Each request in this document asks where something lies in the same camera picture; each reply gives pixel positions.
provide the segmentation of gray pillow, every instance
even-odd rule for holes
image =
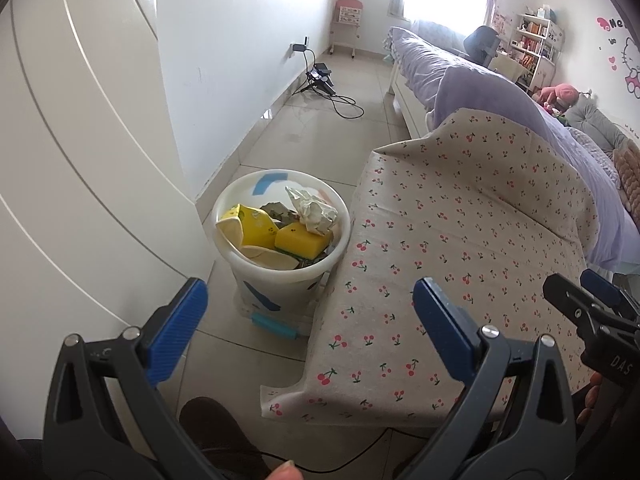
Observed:
[[[593,99],[584,94],[580,94],[578,102],[569,108],[564,116],[569,126],[591,137],[609,158],[612,157],[613,150],[626,139],[625,134],[598,110]]]

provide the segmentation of plush toy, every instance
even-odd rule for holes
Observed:
[[[546,105],[556,105],[558,108],[564,108],[567,110],[570,106],[575,105],[578,102],[578,92],[574,87],[567,83],[562,83],[557,86],[548,86],[540,91],[540,95],[536,99],[536,102],[545,107]]]

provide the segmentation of shoe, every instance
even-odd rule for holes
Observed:
[[[197,397],[180,411],[180,425],[199,449],[222,448],[240,452],[204,452],[211,464],[248,480],[264,480],[271,470],[222,404]]]

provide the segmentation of fingernail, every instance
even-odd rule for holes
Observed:
[[[279,473],[281,471],[284,471],[285,469],[289,469],[290,467],[295,466],[295,464],[293,463],[293,460],[287,460],[284,464],[280,464],[280,466],[278,466],[273,472],[274,473]]]

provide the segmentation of cherry print cloth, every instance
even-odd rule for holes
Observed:
[[[412,307],[433,277],[478,325],[558,341],[572,388],[588,380],[574,326],[542,298],[546,276],[578,283],[598,235],[594,201],[541,137],[461,109],[423,139],[371,153],[353,230],[314,319],[302,379],[261,388],[265,417],[316,424],[438,426],[462,390]],[[506,404],[504,385],[497,409]]]

